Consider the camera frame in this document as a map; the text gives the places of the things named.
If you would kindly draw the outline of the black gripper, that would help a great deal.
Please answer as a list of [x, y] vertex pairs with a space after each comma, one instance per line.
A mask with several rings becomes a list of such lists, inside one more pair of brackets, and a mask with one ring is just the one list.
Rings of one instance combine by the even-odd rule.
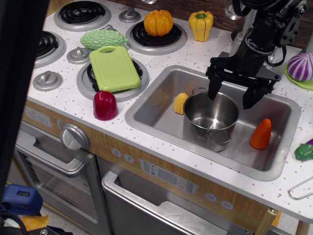
[[250, 109], [264, 95], [271, 93], [281, 76], [267, 69], [263, 63], [266, 54], [240, 49], [234, 55], [220, 54], [210, 59], [206, 76], [209, 78], [208, 97], [214, 100], [224, 81], [247, 88], [243, 96], [243, 109]]

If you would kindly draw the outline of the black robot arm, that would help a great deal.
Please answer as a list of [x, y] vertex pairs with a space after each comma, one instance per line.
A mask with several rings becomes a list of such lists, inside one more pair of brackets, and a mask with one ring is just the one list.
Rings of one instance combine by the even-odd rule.
[[298, 35], [299, 25], [307, 11], [305, 0], [235, 0], [233, 9], [239, 16], [256, 10], [252, 28], [248, 30], [234, 55], [213, 57], [206, 71], [209, 79], [208, 97], [214, 100], [222, 82], [247, 88], [243, 108], [249, 109], [264, 95], [273, 91], [281, 77], [264, 67], [275, 49], [286, 46]]

